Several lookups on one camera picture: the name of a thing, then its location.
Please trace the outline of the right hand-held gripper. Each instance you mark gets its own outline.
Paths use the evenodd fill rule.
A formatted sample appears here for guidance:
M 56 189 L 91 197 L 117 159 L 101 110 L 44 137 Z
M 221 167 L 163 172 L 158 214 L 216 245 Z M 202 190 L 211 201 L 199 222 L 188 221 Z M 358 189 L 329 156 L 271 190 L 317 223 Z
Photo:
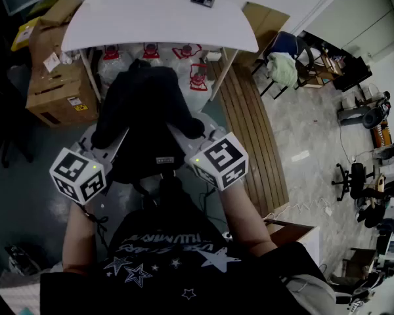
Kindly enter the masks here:
M 203 112 L 191 115 L 204 125 L 203 136 L 187 138 L 171 124 L 169 130 L 196 176 L 223 191 L 248 173 L 248 154 L 236 136 L 227 133 L 210 116 Z

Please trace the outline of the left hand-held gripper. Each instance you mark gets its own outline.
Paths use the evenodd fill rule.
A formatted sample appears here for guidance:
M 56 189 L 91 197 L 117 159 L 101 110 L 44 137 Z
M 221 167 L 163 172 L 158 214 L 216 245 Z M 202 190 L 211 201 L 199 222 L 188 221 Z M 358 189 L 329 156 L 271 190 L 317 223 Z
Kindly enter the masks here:
M 98 149 L 91 141 L 96 128 L 96 125 L 88 127 L 70 148 L 63 148 L 49 169 L 58 191 L 80 205 L 88 203 L 108 186 L 108 175 L 128 133 L 124 129 L 109 147 Z

